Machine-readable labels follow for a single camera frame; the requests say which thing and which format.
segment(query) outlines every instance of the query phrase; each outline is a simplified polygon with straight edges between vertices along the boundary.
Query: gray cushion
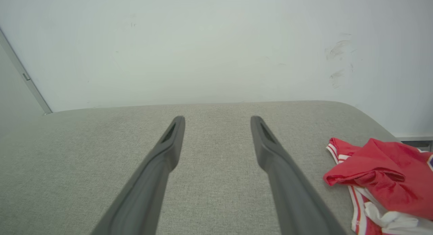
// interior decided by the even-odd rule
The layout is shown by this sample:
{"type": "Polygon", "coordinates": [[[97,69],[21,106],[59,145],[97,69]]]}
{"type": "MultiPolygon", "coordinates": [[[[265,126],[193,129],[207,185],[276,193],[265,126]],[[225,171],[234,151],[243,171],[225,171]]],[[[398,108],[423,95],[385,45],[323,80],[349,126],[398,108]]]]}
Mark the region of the gray cushion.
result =
{"type": "Polygon", "coordinates": [[[261,116],[345,230],[346,187],[322,176],[331,137],[355,145],[397,141],[347,104],[293,101],[70,110],[42,116],[0,141],[2,234],[88,234],[177,115],[186,118],[181,159],[170,174],[158,234],[280,234],[249,121],[261,116]]]}

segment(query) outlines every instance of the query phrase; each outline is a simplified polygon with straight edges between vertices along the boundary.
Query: pile of clothes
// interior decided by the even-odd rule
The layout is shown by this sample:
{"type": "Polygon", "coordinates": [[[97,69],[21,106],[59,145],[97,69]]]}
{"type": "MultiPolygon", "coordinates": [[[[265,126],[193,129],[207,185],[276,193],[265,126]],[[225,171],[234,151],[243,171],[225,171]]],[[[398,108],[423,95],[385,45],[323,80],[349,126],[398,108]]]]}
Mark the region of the pile of clothes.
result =
{"type": "Polygon", "coordinates": [[[348,186],[356,234],[433,234],[433,153],[376,139],[332,138],[326,148],[337,165],[323,180],[348,186]]]}

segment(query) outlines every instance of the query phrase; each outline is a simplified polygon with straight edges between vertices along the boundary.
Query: gray couch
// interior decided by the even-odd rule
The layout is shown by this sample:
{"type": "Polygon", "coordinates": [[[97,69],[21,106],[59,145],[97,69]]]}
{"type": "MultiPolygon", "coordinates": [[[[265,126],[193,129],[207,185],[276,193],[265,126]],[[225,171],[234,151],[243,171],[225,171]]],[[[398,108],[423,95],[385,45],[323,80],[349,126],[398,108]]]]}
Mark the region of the gray couch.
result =
{"type": "Polygon", "coordinates": [[[177,115],[186,119],[157,234],[280,234],[250,117],[261,116],[348,234],[346,187],[322,176],[331,137],[354,145],[397,141],[347,104],[292,101],[69,110],[42,116],[0,141],[0,233],[89,234],[177,115]]]}

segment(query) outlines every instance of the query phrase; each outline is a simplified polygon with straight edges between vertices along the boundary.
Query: wall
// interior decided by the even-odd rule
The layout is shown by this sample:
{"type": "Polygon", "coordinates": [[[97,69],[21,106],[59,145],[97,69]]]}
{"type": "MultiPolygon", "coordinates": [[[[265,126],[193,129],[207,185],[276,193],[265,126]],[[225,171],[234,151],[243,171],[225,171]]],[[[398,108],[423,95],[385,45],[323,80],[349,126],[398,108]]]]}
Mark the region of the wall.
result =
{"type": "Polygon", "coordinates": [[[17,72],[3,42],[0,34],[0,139],[45,113],[17,72]]]}
{"type": "Polygon", "coordinates": [[[433,0],[0,0],[53,111],[331,100],[433,136],[433,0]]]}

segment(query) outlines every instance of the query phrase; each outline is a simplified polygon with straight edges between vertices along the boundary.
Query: dark object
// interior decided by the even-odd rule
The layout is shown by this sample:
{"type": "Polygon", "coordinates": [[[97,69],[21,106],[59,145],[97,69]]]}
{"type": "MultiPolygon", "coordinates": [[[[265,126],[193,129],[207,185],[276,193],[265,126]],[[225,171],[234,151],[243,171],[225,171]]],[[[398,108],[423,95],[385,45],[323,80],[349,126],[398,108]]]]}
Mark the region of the dark object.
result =
{"type": "Polygon", "coordinates": [[[184,131],[185,118],[177,116],[111,204],[93,235],[155,234],[168,174],[179,162],[184,131]]]}
{"type": "Polygon", "coordinates": [[[259,116],[251,117],[257,162],[268,174],[283,235],[345,232],[283,146],[259,116]]]}

